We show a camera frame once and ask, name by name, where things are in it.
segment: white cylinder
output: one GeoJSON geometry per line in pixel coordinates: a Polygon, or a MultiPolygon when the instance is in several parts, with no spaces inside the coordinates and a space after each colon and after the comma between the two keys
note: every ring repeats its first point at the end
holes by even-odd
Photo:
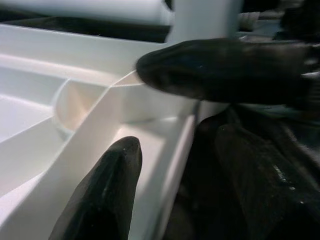
{"type": "Polygon", "coordinates": [[[133,24],[170,25],[173,17],[162,0],[0,0],[0,5],[49,16],[133,24]]]}

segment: white plastic part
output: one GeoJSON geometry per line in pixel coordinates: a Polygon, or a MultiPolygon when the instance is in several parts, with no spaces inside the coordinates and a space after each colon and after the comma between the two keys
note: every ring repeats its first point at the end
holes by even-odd
{"type": "Polygon", "coordinates": [[[133,24],[170,25],[173,19],[162,0],[0,0],[0,5],[49,16],[133,24]]]}
{"type": "Polygon", "coordinates": [[[217,114],[222,108],[210,103],[197,115],[198,102],[150,89],[134,73],[118,80],[150,51],[183,40],[227,37],[225,28],[230,26],[221,12],[238,10],[235,0],[206,0],[201,9],[214,8],[197,18],[199,14],[190,11],[199,2],[175,2],[177,26],[165,44],[0,25],[0,74],[5,73],[0,83],[8,88],[4,95],[49,109],[47,119],[37,115],[31,119],[32,127],[17,124],[0,143],[0,209],[9,209],[0,214],[1,240],[47,239],[80,180],[108,146],[131,135],[141,142],[143,165],[129,239],[161,239],[197,117],[217,114]],[[181,8],[184,4],[190,8],[181,8]],[[209,21],[212,15],[218,16],[214,27],[209,21]],[[67,80],[79,84],[72,86],[67,80]],[[105,91],[101,96],[93,91],[85,111],[65,111],[65,106],[78,107],[76,98],[87,97],[79,90],[83,84],[105,91]]]}

